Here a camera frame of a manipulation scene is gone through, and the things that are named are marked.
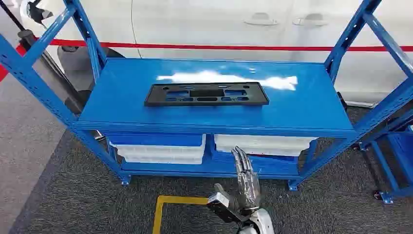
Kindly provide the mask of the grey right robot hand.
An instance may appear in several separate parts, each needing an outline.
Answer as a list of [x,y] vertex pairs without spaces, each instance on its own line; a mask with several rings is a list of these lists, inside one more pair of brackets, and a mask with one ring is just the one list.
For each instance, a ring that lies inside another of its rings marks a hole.
[[224,204],[234,210],[257,210],[261,203],[261,188],[257,174],[254,172],[252,163],[248,155],[240,147],[231,149],[235,158],[235,168],[237,172],[238,193],[235,196],[229,195],[221,184],[214,184],[214,190],[224,197]]

